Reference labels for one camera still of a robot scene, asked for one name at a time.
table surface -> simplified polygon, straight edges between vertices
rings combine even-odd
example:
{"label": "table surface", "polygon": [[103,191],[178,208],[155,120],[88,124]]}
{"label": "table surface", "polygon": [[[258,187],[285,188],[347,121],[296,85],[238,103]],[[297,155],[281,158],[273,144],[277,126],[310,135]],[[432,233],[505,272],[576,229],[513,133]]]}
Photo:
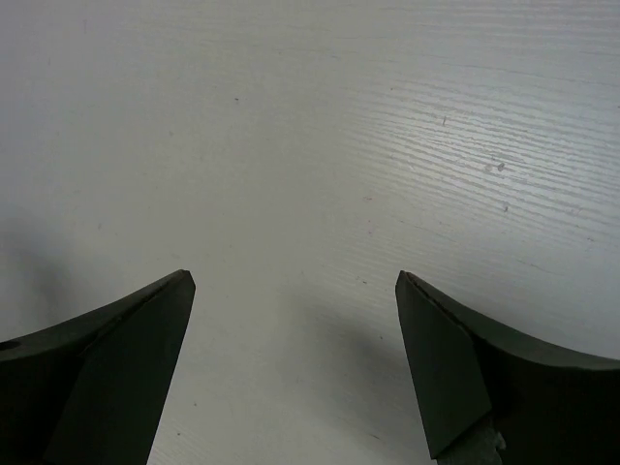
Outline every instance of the table surface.
{"label": "table surface", "polygon": [[183,267],[151,465],[426,464],[405,268],[620,357],[620,6],[0,5],[2,337]]}

wood grain texture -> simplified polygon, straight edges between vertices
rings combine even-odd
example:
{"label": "wood grain texture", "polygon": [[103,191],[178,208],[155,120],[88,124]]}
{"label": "wood grain texture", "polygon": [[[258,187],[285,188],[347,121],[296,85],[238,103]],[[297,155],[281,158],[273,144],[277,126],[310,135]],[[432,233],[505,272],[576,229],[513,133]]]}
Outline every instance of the wood grain texture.
{"label": "wood grain texture", "polygon": [[54,237],[69,313],[192,270],[150,464],[428,463],[401,268],[620,357],[619,31],[612,0],[5,2],[3,221]]}

dark plastic part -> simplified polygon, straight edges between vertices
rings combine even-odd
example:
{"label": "dark plastic part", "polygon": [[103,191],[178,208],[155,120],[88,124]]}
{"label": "dark plastic part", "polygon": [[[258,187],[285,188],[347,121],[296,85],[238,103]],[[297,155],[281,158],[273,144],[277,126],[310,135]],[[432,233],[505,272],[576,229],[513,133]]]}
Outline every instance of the dark plastic part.
{"label": "dark plastic part", "polygon": [[0,463],[145,464],[194,292],[179,270],[0,344]]}
{"label": "dark plastic part", "polygon": [[432,458],[620,463],[620,361],[543,342],[404,271],[396,298]]}

glossy surface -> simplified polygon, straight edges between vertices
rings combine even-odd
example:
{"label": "glossy surface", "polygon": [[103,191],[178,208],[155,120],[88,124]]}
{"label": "glossy surface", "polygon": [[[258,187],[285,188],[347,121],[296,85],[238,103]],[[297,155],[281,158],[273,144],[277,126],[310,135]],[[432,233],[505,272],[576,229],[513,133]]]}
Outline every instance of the glossy surface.
{"label": "glossy surface", "polygon": [[0,332],[187,268],[152,465],[428,463],[400,269],[620,357],[619,21],[615,1],[4,2]]}

